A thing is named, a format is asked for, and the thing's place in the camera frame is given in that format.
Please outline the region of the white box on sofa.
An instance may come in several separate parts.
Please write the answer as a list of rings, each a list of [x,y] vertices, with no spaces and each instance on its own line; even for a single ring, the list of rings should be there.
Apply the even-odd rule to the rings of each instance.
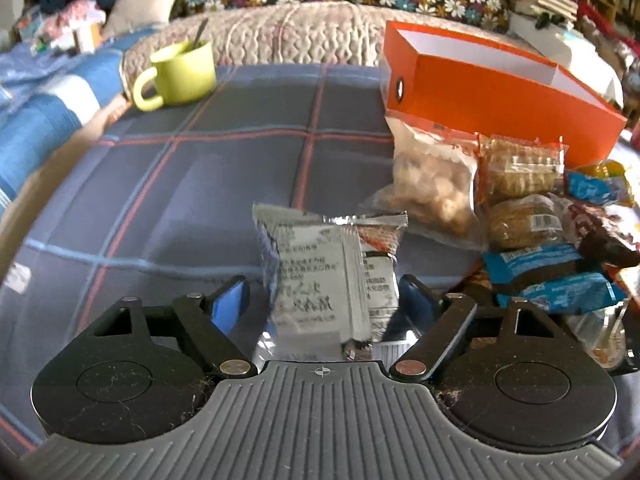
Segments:
[[[602,96],[624,106],[623,87],[614,68],[598,55],[596,47],[574,30],[549,25],[538,29],[528,16],[509,12],[509,32],[526,41],[550,61],[560,64],[574,77]]]

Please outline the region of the stack of books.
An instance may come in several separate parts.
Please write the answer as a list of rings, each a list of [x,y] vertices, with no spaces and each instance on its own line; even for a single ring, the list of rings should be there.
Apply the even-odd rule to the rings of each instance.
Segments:
[[[534,16],[547,14],[552,21],[574,22],[578,3],[575,0],[508,0],[515,13]]]

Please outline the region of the metal spoon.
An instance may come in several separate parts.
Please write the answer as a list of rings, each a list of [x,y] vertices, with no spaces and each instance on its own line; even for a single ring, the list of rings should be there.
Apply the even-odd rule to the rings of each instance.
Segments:
[[[204,20],[202,20],[201,23],[198,25],[198,30],[196,31],[195,37],[189,49],[190,52],[196,50],[200,46],[201,39],[205,32],[207,24],[208,24],[208,18],[204,18]]]

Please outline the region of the blue cookie snack packet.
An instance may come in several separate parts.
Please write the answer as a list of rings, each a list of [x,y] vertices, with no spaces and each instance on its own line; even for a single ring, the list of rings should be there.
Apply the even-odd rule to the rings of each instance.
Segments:
[[[634,202],[624,176],[598,178],[570,171],[566,183],[570,196],[593,205],[631,205]]]

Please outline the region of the clear bag white puffs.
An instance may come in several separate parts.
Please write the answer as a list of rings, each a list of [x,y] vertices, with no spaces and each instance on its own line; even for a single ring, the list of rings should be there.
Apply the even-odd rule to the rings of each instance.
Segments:
[[[387,114],[394,142],[389,185],[367,198],[367,212],[405,211],[408,229],[439,243],[484,250],[487,234],[478,212],[480,138],[423,119]]]

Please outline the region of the clear pack brown cookies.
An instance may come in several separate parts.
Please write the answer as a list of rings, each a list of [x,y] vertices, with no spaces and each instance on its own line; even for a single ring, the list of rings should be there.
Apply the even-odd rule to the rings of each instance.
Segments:
[[[480,184],[488,204],[532,194],[560,192],[564,183],[563,139],[540,143],[480,136]]]

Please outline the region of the plaid blue tablecloth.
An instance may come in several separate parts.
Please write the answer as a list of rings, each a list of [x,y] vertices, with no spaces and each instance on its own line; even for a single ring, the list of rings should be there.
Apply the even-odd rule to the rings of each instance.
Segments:
[[[202,102],[132,112],[85,154],[1,291],[1,463],[22,479],[603,479],[637,398],[572,327],[500,307],[482,255],[407,228],[399,284],[442,300],[422,337],[277,337],[255,204],[326,217],[392,182],[378,72],[225,68]],[[243,275],[226,336],[209,297]]]

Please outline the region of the red brown jujube bag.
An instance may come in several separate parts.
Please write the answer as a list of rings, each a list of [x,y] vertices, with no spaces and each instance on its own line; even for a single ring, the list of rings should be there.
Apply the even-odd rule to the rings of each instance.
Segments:
[[[639,232],[602,207],[562,200],[560,219],[565,238],[585,258],[618,268],[639,264]]]

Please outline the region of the blue black snack bar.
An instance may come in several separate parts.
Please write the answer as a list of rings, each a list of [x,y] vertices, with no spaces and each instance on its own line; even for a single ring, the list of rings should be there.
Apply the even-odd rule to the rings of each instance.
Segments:
[[[491,285],[500,294],[515,294],[530,285],[566,278],[588,268],[572,244],[527,247],[482,255]]]

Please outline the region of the grey snack packet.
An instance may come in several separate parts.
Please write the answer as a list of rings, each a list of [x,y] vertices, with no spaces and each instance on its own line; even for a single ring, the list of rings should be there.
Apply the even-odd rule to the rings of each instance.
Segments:
[[[399,307],[405,211],[326,217],[255,204],[252,218],[274,336],[332,344],[383,339]]]

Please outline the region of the yellow chips bag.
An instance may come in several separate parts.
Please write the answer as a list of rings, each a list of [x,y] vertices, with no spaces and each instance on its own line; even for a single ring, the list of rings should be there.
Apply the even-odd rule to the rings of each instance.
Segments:
[[[613,159],[603,159],[593,164],[580,166],[577,171],[586,176],[601,180],[625,177],[624,166]]]

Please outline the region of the orange cardboard box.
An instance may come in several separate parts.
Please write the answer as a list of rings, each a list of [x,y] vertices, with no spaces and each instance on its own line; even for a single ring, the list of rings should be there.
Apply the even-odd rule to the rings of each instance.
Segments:
[[[568,166],[608,157],[626,119],[565,68],[463,32],[389,21],[386,106],[449,128],[568,147]]]

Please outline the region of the blue striped blanket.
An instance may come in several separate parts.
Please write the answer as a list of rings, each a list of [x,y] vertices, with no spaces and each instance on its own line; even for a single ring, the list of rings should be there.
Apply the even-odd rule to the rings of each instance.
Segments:
[[[36,84],[13,113],[1,117],[1,208],[8,208],[36,170],[70,137],[125,91],[120,64],[125,52],[154,32],[128,32],[93,54],[71,58]]]

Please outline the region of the round biscuit clear pack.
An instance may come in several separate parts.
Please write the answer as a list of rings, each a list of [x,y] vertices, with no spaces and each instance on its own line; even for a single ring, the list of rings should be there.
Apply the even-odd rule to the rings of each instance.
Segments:
[[[562,243],[564,231],[549,197],[505,200],[488,211],[489,246],[498,252]]]

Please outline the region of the green mug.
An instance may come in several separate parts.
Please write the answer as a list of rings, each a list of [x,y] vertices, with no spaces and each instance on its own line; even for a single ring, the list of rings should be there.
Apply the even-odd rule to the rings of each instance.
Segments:
[[[134,81],[132,102],[142,112],[177,106],[205,98],[215,89],[217,77],[213,45],[201,40],[178,42],[150,56],[151,66]]]

